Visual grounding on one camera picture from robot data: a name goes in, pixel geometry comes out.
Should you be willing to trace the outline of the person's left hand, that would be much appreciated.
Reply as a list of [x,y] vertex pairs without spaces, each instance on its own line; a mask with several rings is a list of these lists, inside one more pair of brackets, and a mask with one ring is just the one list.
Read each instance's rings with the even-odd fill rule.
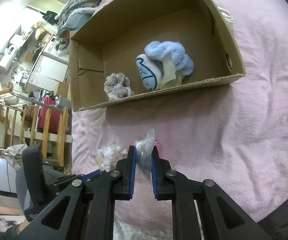
[[27,226],[29,225],[29,222],[25,220],[24,222],[20,223],[16,226],[16,234],[18,235],[21,231],[23,231]]

